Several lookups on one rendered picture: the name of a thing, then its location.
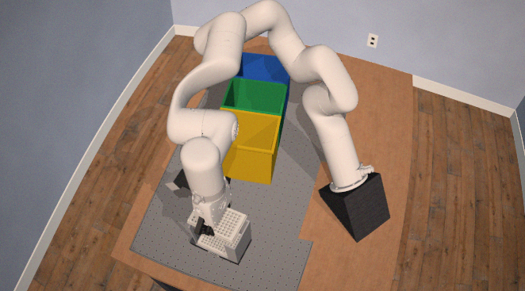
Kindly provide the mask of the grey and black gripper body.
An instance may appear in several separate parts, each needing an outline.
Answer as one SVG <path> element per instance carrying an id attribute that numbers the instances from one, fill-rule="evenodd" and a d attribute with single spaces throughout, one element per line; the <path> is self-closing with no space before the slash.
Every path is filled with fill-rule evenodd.
<path id="1" fill-rule="evenodd" d="M 224 177 L 225 181 L 225 190 L 223 196 L 213 202 L 206 202 L 202 203 L 200 202 L 198 205 L 195 205 L 193 203 L 194 196 L 192 196 L 192 203 L 193 203 L 193 209 L 194 214 L 198 220 L 199 216 L 204 218 L 205 222 L 210 227 L 216 227 L 219 223 L 221 217 L 223 216 L 226 208 L 228 207 L 231 199 L 232 199 L 232 192 L 230 189 L 230 185 L 228 184 L 227 179 Z"/>

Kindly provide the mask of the green bin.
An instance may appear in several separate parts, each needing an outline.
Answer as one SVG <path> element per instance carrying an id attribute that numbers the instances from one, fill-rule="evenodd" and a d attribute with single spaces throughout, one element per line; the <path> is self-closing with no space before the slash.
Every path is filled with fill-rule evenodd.
<path id="1" fill-rule="evenodd" d="M 287 84 L 276 82 L 231 78 L 220 107 L 282 116 L 278 130 L 279 147 L 287 87 Z"/>

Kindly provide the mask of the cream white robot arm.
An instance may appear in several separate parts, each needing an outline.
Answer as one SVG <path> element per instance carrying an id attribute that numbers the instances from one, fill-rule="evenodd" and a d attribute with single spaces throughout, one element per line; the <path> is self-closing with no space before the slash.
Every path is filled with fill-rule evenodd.
<path id="1" fill-rule="evenodd" d="M 235 77 L 244 43 L 266 31 L 271 50 L 294 82 L 321 81 L 304 90 L 302 105 L 331 173 L 330 190 L 352 190 L 374 172 L 374 167 L 358 161 L 350 129 L 341 114 L 351 112 L 358 104 L 358 91 L 341 59 L 327 45 L 306 48 L 285 8 L 275 0 L 261 0 L 239 12 L 221 13 L 195 32 L 194 48 L 203 56 L 202 61 L 177 85 L 171 99 L 167 135 L 174 144 L 184 144 L 180 152 L 183 169 L 173 171 L 165 184 L 171 190 L 190 190 L 195 205 L 223 196 L 222 163 L 236 140 L 239 123 L 228 110 L 186 106 L 201 90 Z"/>

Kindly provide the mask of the blue open-top bin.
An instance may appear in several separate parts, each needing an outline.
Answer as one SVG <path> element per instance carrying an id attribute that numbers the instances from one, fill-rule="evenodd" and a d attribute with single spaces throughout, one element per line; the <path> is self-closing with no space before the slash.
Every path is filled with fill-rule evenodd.
<path id="1" fill-rule="evenodd" d="M 290 84 L 290 76 L 276 56 L 243 52 L 240 71 L 237 75 L 233 78 L 276 82 L 287 84 L 288 87 Z"/>

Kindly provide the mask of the yellow recycle bin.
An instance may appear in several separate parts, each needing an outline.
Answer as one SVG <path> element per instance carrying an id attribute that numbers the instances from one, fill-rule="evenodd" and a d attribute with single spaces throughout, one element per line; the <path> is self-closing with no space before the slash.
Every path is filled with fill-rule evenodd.
<path id="1" fill-rule="evenodd" d="M 278 153 L 278 130 L 282 116 L 226 109 L 238 119 L 236 140 L 222 163 L 224 176 L 271 184 Z"/>

